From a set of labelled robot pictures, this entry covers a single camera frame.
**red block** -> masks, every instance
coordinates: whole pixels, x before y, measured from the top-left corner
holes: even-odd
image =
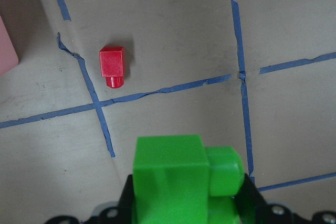
[[[101,76],[106,85],[117,89],[124,84],[125,56],[123,47],[103,47],[99,51]]]

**green toy block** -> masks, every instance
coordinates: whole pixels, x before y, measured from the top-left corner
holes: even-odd
[[[198,135],[138,138],[133,167],[134,222],[238,223],[234,204],[224,196],[239,190],[242,167],[232,148],[205,148]]]

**bolt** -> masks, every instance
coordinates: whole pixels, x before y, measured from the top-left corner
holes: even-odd
[[[334,215],[324,214],[322,215],[322,219],[325,221],[325,223],[336,224],[336,217]]]
[[[276,215],[283,215],[285,213],[285,210],[282,206],[273,206],[272,212]]]

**red toy block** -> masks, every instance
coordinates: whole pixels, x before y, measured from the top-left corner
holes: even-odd
[[[124,84],[125,56],[123,47],[103,47],[99,51],[101,76],[106,85],[117,89]]]

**gray floor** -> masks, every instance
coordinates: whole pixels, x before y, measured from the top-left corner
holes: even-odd
[[[336,51],[336,0],[236,0],[239,3],[253,144],[263,195],[310,218],[336,210],[336,60],[259,74],[260,67]],[[0,122],[92,103],[76,59],[86,61],[100,101],[225,74],[232,78],[103,108],[111,158],[95,110],[0,128],[0,219],[43,223],[59,214],[86,220],[118,200],[132,173],[138,136],[200,134],[247,156],[230,0],[0,0],[20,64],[0,77]],[[98,51],[126,49],[128,73],[112,90]],[[299,180],[273,190],[267,186]]]

